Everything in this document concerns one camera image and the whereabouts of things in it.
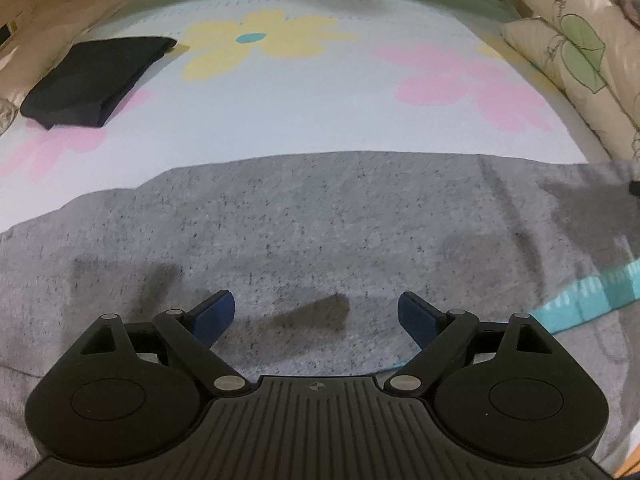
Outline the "beige plain pillow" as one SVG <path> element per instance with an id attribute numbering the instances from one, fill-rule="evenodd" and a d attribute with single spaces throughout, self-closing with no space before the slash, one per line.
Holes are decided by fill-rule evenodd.
<path id="1" fill-rule="evenodd" d="M 0 98 L 0 136 L 14 123 L 18 108 L 9 100 Z"/>

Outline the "floral bed sheet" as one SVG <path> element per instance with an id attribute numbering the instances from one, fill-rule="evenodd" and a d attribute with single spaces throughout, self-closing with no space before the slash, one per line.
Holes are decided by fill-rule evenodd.
<path id="1" fill-rule="evenodd" d="M 1 144 L 1 236 L 165 172 L 335 153 L 610 162 L 499 36 L 496 0 L 146 0 L 98 39 L 167 36 L 103 128 L 22 119 Z"/>

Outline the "folded black garment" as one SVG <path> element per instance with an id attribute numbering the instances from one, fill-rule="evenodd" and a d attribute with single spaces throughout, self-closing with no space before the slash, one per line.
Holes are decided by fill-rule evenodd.
<path id="1" fill-rule="evenodd" d="M 35 85 L 20 112 L 49 130 L 100 128 L 153 63 L 172 50 L 168 37 L 126 37 L 75 44 Z"/>

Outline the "grey speckled pants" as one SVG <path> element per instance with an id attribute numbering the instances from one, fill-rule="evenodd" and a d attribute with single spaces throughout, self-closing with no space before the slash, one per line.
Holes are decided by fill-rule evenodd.
<path id="1" fill-rule="evenodd" d="M 147 321 L 221 289 L 216 352 L 247 377 L 369 374 L 410 359 L 396 302 L 532 312 L 608 397 L 597 460 L 639 420 L 639 202 L 631 162 L 335 153 L 173 169 L 1 237 L 1 474 L 38 460 L 32 388 L 101 313 Z"/>

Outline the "cream leaf-print pillow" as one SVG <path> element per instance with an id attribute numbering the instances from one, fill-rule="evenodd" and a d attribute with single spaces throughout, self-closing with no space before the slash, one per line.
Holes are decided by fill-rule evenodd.
<path id="1" fill-rule="evenodd" d="M 503 39 L 574 105 L 614 158 L 639 158 L 639 29 L 614 0 L 521 0 Z"/>

